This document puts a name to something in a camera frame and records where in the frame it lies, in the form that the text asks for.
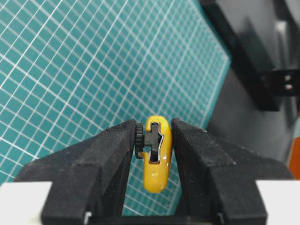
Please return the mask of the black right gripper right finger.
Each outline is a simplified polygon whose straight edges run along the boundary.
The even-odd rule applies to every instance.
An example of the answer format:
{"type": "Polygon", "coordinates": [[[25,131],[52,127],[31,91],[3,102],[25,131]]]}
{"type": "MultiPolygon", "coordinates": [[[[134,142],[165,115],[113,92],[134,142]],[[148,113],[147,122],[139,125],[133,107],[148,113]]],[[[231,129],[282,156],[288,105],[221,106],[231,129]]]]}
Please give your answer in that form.
{"type": "Polygon", "coordinates": [[[286,165],[178,118],[172,144],[187,214],[224,225],[264,225],[257,180],[292,180],[286,165]]]}

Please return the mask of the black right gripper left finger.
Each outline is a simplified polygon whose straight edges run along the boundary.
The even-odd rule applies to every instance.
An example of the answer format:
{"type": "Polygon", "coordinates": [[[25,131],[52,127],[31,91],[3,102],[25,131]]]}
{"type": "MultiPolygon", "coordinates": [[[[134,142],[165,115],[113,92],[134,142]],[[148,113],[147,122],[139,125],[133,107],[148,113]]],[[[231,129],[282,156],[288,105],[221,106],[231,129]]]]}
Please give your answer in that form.
{"type": "Polygon", "coordinates": [[[87,212],[96,218],[122,215],[135,127],[135,120],[127,120],[22,167],[15,181],[52,183],[44,225],[82,225],[87,212]]]}

